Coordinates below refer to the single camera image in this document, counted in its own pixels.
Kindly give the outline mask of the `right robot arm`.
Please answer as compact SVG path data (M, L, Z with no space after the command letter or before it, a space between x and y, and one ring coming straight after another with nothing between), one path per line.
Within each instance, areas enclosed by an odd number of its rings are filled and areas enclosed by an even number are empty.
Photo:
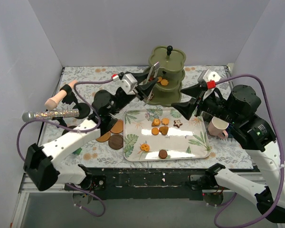
M218 88L206 95L205 83L182 89L191 99L183 103L173 103L172 107L187 120L205 112L229 123L231 135L252 158L265 179L265 184L253 183L231 172L224 165L216 163L205 171L196 183L216 189L219 186L230 189L256 205L265 214L273 205L278 193L281 162L277 138L272 125L256 115L261 104L254 89L247 85L235 86L227 99Z

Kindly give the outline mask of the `metal serving tongs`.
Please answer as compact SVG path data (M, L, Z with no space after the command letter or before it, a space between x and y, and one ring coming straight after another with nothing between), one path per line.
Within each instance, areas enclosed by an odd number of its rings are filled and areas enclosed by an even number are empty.
M155 64L153 64L153 65L151 65L150 67L148 67L148 77L147 77L147 79L144 81L144 83L143 84L146 84L146 83L148 83L148 82L153 82L156 78L157 78L157 74L158 74L158 70L159 70L159 68L160 68L160 63L159 62L156 62ZM144 102L145 102L145 104L144 105L147 105L148 103L149 103L149 101L150 101L150 96L151 96L151 94L152 94L152 90L153 90L153 88L151 88L151 91L150 91L150 93L149 93L149 95L147 96L147 98L145 98L144 99Z

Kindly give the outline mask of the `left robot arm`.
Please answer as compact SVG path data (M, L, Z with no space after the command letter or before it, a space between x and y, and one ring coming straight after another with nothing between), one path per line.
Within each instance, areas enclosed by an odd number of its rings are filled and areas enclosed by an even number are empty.
M78 148L109 132L117 123L114 115L134 98L147 100L158 80L150 81L148 73L126 72L112 76L111 81L119 83L115 94L106 90L96 92L89 105L93 112L79 126L49 143L28 147L23 169L39 191L58 183L88 189L92 184L91 172L84 165L63 166L61 162Z

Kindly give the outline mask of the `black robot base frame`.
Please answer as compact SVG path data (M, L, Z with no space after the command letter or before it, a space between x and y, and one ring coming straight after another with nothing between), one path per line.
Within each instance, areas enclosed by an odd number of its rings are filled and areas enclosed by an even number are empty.
M194 184L204 169L164 168L85 168L87 176L80 189L102 200L190 199L202 200L205 183Z

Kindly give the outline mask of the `orange flower cookie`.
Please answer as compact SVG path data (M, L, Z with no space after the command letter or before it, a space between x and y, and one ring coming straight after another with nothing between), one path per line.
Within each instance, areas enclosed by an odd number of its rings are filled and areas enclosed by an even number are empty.
M169 121L168 118L163 118L163 119L161 120L161 122L162 122L163 125L168 125L170 121Z

